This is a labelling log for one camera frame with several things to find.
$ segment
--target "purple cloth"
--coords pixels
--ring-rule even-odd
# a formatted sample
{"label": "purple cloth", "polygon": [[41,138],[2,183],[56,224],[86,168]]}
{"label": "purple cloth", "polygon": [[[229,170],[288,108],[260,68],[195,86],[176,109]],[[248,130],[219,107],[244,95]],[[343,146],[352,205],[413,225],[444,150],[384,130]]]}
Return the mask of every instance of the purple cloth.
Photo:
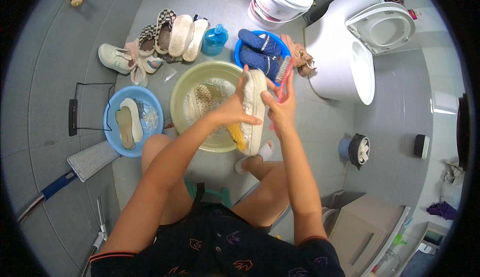
{"label": "purple cloth", "polygon": [[431,215],[443,217],[445,220],[454,220],[457,216],[457,210],[447,202],[435,203],[427,211]]}

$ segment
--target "white plastic bucket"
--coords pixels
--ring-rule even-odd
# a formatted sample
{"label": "white plastic bucket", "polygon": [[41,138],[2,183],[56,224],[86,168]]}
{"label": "white plastic bucket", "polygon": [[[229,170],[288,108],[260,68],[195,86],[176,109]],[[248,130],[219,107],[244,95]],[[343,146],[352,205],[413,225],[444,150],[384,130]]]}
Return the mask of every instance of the white plastic bucket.
{"label": "white plastic bucket", "polygon": [[251,0],[250,19],[265,29],[275,29],[306,13],[314,0]]}

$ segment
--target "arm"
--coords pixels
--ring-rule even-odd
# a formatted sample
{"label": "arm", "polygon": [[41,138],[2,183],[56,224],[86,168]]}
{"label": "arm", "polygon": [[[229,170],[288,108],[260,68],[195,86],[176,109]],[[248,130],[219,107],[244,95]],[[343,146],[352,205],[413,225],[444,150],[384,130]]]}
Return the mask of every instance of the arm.
{"label": "arm", "polygon": [[[278,96],[279,88],[269,80],[267,83]],[[270,107],[269,116],[275,121],[275,133],[282,147],[288,196],[293,211],[295,244],[300,244],[309,237],[326,238],[317,184],[295,129],[297,102],[293,91],[293,72],[288,77],[286,98],[281,103],[275,101],[267,91],[262,93],[262,98]]]}
{"label": "arm", "polygon": [[237,90],[222,106],[196,121],[155,156],[120,214],[101,253],[140,252],[153,243],[171,189],[181,180],[195,152],[213,130],[220,125],[238,122],[262,123],[243,110],[244,83],[242,74]]}

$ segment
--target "leg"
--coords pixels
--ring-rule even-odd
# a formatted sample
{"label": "leg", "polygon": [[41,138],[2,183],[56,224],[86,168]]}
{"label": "leg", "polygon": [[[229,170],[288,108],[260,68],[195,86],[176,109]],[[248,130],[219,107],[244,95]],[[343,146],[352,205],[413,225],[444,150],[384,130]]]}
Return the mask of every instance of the leg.
{"label": "leg", "polygon": [[260,184],[232,211],[255,227],[271,226],[290,203],[283,161],[263,161],[256,155],[245,160],[243,168]]}
{"label": "leg", "polygon": [[[147,138],[141,152],[142,172],[147,170],[155,156],[170,142],[171,140],[165,135],[153,135]],[[193,201],[188,194],[187,187],[183,179],[181,179],[170,192],[165,208],[163,209],[160,225],[172,224],[181,220],[190,212],[192,203]]]}

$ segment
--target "hand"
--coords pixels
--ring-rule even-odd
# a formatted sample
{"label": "hand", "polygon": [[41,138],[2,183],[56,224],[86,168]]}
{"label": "hand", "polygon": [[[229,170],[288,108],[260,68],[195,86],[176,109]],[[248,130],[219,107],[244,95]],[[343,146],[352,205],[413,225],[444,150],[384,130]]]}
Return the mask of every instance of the hand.
{"label": "hand", "polygon": [[247,78],[245,77],[247,71],[248,66],[245,65],[243,67],[243,72],[238,79],[235,93],[233,93],[220,107],[208,114],[217,125],[230,125],[239,122],[252,125],[260,125],[262,123],[261,119],[247,115],[243,109],[243,87],[247,81]]}
{"label": "hand", "polygon": [[[276,96],[280,94],[280,88],[267,78],[267,86]],[[295,109],[297,101],[295,100],[295,92],[293,91],[293,71],[290,71],[286,81],[286,94],[282,96],[282,100],[276,99],[268,91],[261,93],[261,97],[265,104],[270,107],[268,117],[275,122],[275,133],[281,138],[285,132],[295,130]]]}

